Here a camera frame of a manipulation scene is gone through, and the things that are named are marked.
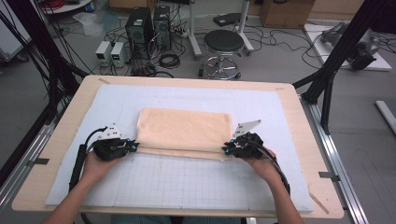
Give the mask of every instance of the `stool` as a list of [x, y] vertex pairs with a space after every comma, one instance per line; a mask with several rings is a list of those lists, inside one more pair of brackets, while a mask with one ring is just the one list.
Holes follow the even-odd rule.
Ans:
[[205, 48], [218, 56], [209, 58], [204, 63], [204, 72], [208, 78], [228, 80], [240, 78], [236, 63], [227, 56], [239, 55], [244, 47], [242, 37], [233, 31], [215, 30], [207, 33], [204, 38]]

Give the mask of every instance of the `wooden table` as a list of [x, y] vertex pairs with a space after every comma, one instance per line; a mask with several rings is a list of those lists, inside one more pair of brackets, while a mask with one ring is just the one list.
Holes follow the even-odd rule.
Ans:
[[[90, 108], [96, 92], [102, 85], [122, 84], [141, 86], [223, 88], [254, 91], [276, 91], [281, 100], [290, 128], [297, 155], [302, 166], [314, 211], [303, 217], [341, 218], [344, 210], [329, 178], [320, 178], [318, 172], [327, 172], [317, 142], [312, 134], [295, 89], [290, 84], [221, 81], [201, 79], [155, 78], [155, 77], [104, 77], [89, 76], [84, 79], [78, 92], [65, 111], [40, 158], [48, 158], [47, 165], [35, 165], [16, 196], [12, 208], [17, 211], [51, 211], [54, 206], [45, 205], [58, 168], [69, 149], [80, 123]], [[178, 216], [229, 216], [235, 212], [222, 210], [147, 209], [125, 207], [83, 207], [81, 212], [156, 214]], [[274, 217], [274, 213], [241, 212], [239, 217]]]

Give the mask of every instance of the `computer tower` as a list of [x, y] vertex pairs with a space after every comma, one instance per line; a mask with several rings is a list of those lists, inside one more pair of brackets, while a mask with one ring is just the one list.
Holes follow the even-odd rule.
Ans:
[[125, 25], [129, 43], [132, 44], [132, 57], [149, 59], [150, 41], [154, 37], [151, 13], [148, 7], [135, 7]]
[[170, 12], [171, 8], [168, 6], [155, 7], [153, 23], [160, 49], [172, 48]]

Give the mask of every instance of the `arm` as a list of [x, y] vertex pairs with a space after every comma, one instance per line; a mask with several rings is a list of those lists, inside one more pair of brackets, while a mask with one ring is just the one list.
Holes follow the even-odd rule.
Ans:
[[254, 160], [244, 159], [254, 171], [267, 183], [274, 196], [276, 216], [279, 224], [304, 223], [291, 198], [282, 183], [279, 173], [275, 166], [268, 159]]
[[78, 215], [79, 208], [82, 206], [90, 190], [120, 160], [121, 158], [114, 161], [101, 161], [94, 152], [90, 152], [85, 160], [81, 179], [42, 223], [73, 223]]

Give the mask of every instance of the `folded towel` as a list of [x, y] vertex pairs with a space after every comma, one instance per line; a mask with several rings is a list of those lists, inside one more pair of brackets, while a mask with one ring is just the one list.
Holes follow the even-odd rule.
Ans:
[[140, 152], [215, 160], [233, 136], [232, 116], [226, 113], [144, 108], [137, 122]]

